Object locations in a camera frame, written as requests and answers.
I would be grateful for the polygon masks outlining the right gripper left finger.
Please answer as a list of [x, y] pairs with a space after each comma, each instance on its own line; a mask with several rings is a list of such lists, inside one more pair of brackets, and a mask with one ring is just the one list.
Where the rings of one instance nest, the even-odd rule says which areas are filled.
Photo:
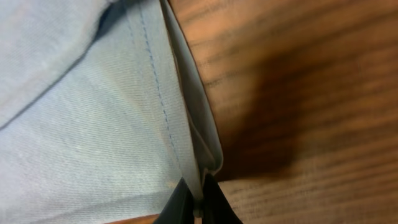
[[153, 224], [194, 224], [193, 206], [192, 193], [181, 178]]

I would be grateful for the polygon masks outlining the light blue printed t-shirt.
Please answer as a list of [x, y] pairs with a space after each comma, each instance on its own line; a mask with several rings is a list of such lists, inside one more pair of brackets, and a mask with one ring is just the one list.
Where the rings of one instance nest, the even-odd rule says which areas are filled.
[[222, 165], [167, 1], [1, 2], [2, 223], [156, 214]]

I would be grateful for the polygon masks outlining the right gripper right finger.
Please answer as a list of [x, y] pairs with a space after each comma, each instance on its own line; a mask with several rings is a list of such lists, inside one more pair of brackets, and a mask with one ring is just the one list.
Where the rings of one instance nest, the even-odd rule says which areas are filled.
[[203, 195], [202, 224], [243, 224], [211, 174], [205, 176]]

